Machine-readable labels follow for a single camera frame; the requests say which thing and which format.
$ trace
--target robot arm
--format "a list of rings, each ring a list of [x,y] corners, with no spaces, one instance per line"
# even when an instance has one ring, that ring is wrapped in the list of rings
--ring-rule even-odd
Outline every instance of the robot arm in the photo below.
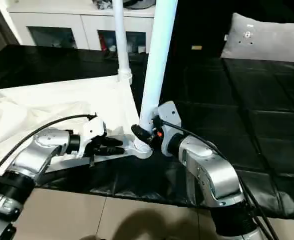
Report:
[[[0,176],[0,240],[11,240],[16,232],[11,224],[54,156],[77,153],[80,158],[95,138],[105,136],[103,121],[96,117],[86,123],[80,135],[70,130],[46,128],[34,135],[32,142],[11,162]]]
[[[207,143],[169,125],[181,126],[173,102],[167,102],[154,112],[154,132],[150,134],[138,125],[132,131],[143,142],[159,149],[166,156],[175,156],[199,183],[204,202],[211,211],[216,232],[222,240],[262,240],[260,229],[247,209],[238,175],[213,144]]]

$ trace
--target gray cushion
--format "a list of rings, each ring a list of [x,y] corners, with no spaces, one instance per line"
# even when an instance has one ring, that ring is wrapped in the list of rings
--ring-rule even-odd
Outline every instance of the gray cushion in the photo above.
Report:
[[[221,57],[294,62],[294,23],[260,22],[234,13]]]

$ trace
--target white pole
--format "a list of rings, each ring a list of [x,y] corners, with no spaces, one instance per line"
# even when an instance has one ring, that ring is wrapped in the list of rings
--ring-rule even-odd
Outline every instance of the white pole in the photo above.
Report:
[[[178,0],[157,0],[139,125],[151,132],[152,111],[158,107]],[[150,151],[135,139],[137,150]]]
[[[129,58],[127,53],[127,37],[123,21],[123,0],[113,0],[112,7],[115,16],[116,26],[117,52],[119,61],[119,80],[121,81],[130,78],[130,81],[132,81],[132,74],[129,66]]]

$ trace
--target floor tile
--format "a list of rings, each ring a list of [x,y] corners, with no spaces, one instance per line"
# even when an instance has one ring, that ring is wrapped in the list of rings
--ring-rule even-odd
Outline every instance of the floor tile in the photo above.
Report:
[[[279,240],[294,240],[294,220],[269,218],[269,221],[279,237]]]
[[[207,210],[198,210],[200,240],[217,240],[216,227]]]
[[[14,224],[15,240],[94,239],[105,197],[36,189]]]
[[[107,240],[198,240],[197,211],[107,198],[97,235]]]

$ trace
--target table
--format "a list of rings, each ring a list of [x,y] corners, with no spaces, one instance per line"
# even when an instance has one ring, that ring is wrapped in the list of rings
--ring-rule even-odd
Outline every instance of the table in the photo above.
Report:
[[[146,55],[132,56],[140,109]],[[115,74],[99,51],[8,46],[0,52],[0,88]],[[183,126],[214,142],[270,217],[294,219],[294,63],[200,59],[169,61],[161,102],[173,100]],[[195,179],[173,157],[155,152],[46,175],[42,188],[199,207]]]

